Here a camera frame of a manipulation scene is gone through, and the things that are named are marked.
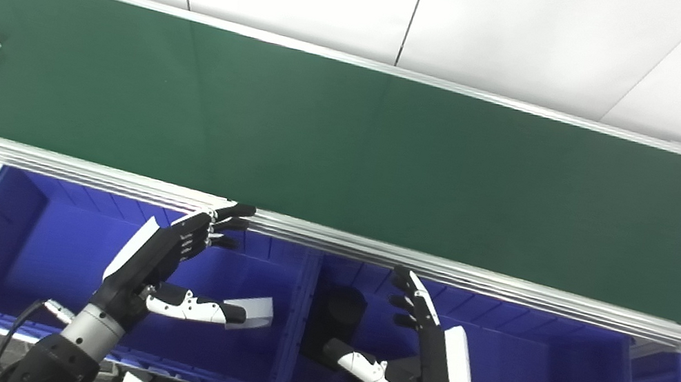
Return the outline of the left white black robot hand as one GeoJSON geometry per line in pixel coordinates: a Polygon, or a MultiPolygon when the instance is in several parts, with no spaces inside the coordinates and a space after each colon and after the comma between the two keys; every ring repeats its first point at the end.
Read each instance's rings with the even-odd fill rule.
{"type": "Polygon", "coordinates": [[[88,303],[116,321],[124,332],[130,332],[148,316],[151,304],[158,314],[170,318],[241,325],[247,318],[245,308],[198,297],[192,290],[167,284],[166,279],[181,262],[210,246],[237,247],[236,240],[223,232],[245,230],[247,219],[256,211],[254,206],[230,203],[225,208],[201,209],[167,227],[158,227],[118,269],[103,278],[88,303]]]}

